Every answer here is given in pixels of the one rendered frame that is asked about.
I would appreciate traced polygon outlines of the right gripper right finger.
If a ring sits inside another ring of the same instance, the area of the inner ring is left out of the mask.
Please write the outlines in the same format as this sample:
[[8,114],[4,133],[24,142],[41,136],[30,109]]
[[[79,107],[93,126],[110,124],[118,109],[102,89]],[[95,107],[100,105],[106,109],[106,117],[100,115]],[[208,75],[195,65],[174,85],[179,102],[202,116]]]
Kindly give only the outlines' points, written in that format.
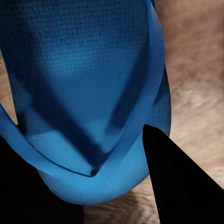
[[224,224],[224,190],[161,129],[142,141],[161,224]]

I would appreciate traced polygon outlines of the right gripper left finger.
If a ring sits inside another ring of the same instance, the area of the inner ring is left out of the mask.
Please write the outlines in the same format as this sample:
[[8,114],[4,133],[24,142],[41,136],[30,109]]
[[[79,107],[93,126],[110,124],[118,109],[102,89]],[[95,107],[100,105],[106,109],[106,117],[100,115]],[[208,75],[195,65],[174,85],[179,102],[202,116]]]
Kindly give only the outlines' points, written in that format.
[[[23,133],[21,125],[17,125],[17,127]],[[0,181],[7,172],[7,169],[14,160],[16,154],[17,153],[7,144],[2,136],[0,136]]]

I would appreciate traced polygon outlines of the sandal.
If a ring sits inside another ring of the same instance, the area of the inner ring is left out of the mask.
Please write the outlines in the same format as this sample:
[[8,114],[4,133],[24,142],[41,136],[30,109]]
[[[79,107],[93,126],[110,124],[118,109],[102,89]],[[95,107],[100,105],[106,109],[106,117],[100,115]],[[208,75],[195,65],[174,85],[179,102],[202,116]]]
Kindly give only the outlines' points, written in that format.
[[75,205],[117,199],[149,175],[143,126],[170,137],[155,0],[0,0],[0,50],[16,117],[0,136]]

